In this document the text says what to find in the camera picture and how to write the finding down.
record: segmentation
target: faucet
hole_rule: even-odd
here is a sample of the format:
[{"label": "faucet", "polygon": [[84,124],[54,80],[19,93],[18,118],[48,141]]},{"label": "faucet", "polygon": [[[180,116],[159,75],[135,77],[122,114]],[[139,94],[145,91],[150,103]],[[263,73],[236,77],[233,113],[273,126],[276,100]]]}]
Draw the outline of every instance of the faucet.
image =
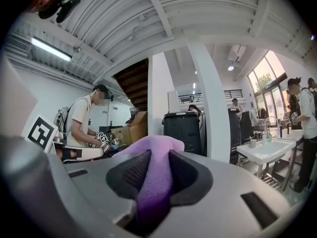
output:
[{"label": "faucet", "polygon": [[263,137],[262,137],[262,144],[266,144],[266,122],[267,122],[271,117],[276,120],[277,128],[279,128],[279,122],[278,122],[278,120],[277,120],[276,117],[270,116],[270,117],[266,118],[266,119],[265,119],[265,123],[264,123],[264,135],[263,135]]}]

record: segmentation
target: ceiling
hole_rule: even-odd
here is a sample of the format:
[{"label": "ceiling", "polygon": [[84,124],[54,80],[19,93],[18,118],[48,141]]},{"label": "ceiling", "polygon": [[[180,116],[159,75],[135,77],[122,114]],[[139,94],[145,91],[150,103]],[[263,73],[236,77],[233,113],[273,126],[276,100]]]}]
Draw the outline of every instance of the ceiling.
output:
[{"label": "ceiling", "polygon": [[[38,71],[87,87],[105,80],[121,98],[124,93],[112,76],[148,56],[165,52],[174,69],[193,72],[184,29],[200,34],[221,73],[228,73],[224,58],[233,43],[270,49],[298,62],[315,48],[311,32],[286,0],[82,0],[64,22],[55,19],[24,14],[11,37],[28,42],[36,36],[72,55],[71,62],[36,47],[26,51],[8,45],[11,61],[37,63]],[[180,57],[176,62],[173,50]]]}]

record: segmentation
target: purple sponge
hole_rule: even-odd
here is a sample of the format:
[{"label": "purple sponge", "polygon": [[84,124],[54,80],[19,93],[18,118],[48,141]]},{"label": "purple sponge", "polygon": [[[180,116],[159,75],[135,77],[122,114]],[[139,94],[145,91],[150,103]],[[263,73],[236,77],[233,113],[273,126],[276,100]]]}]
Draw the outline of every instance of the purple sponge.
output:
[{"label": "purple sponge", "polygon": [[184,143],[168,136],[147,136],[114,157],[139,154],[146,150],[151,150],[152,154],[148,172],[138,194],[137,206],[142,225],[151,225],[169,212],[173,178],[168,153],[170,150],[184,151]]}]

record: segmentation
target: fluorescent light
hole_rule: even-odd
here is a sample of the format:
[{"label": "fluorescent light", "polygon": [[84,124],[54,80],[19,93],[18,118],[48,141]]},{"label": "fluorescent light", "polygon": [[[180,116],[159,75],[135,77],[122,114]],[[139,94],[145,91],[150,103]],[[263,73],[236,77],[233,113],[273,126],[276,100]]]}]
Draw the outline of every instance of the fluorescent light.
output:
[{"label": "fluorescent light", "polygon": [[72,56],[70,56],[69,54],[63,52],[62,50],[59,50],[58,48],[55,48],[49,43],[46,43],[45,41],[42,41],[36,37],[32,38],[32,44],[66,61],[70,61],[72,58]]}]

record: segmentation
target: railing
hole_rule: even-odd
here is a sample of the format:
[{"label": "railing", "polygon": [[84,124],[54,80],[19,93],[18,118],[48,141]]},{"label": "railing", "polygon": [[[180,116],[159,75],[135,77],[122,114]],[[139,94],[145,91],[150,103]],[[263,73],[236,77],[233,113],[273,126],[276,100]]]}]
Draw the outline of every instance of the railing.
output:
[{"label": "railing", "polygon": [[226,99],[243,98],[241,89],[224,91],[224,96]]},{"label": "railing", "polygon": [[178,96],[178,100],[180,104],[204,101],[202,93],[180,95]]},{"label": "railing", "polygon": [[[243,98],[241,89],[224,91],[224,96],[226,99]],[[180,95],[178,96],[178,100],[180,104],[204,101],[202,93]]]}]

